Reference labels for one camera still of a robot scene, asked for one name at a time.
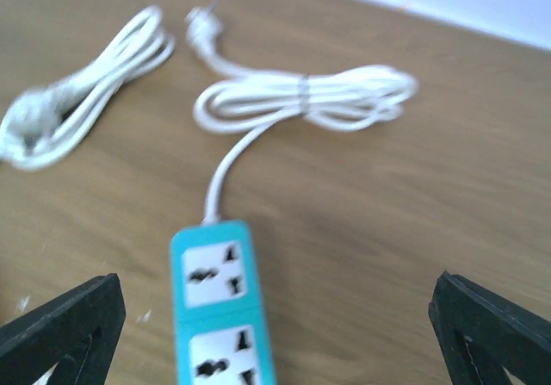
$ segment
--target coiled white cable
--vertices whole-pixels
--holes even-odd
[[[78,146],[123,84],[157,68],[174,51],[162,18],[157,6],[142,10],[84,69],[17,97],[0,124],[0,159],[36,171]]]
[[[213,71],[231,80],[213,84],[199,95],[194,118],[201,127],[216,134],[247,134],[214,173],[205,201],[204,224],[220,219],[221,187],[233,161],[278,121],[302,116],[330,130],[358,131],[400,116],[401,103],[418,90],[414,77],[383,65],[305,77],[233,64],[217,54],[216,40],[223,26],[213,11],[214,4],[188,14],[187,42]]]

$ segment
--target white power cord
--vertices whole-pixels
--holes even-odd
[[[247,134],[218,166],[207,191],[203,224],[219,217],[224,177],[239,154],[268,128],[295,116],[334,131],[358,131],[402,113],[401,103],[418,89],[415,78],[382,66],[362,66],[335,75],[305,76],[257,71],[220,57],[216,40],[224,28],[214,5],[187,16],[187,42],[207,65],[232,78],[213,84],[197,98],[194,118],[216,134]]]
[[[71,152],[123,84],[170,57],[175,41],[161,27],[162,18],[157,6],[142,10],[87,67],[17,97],[0,124],[0,159],[35,171]]]

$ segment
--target wood grain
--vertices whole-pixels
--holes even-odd
[[[335,134],[292,120],[237,162],[227,217],[250,222],[282,384],[449,383],[427,305],[444,269],[551,317],[551,57],[350,0],[218,0],[222,52],[329,73],[385,64],[421,91],[392,123]],[[0,321],[116,272],[127,323],[110,384],[176,382],[168,244],[201,219],[237,136],[191,108],[212,74],[184,44],[210,0],[0,0],[3,108],[92,60],[151,3],[171,60],[37,173],[0,167]],[[137,322],[148,310],[148,322]]]

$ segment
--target power plug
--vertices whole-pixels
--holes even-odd
[[[249,227],[183,229],[170,246],[180,385],[276,385]]]

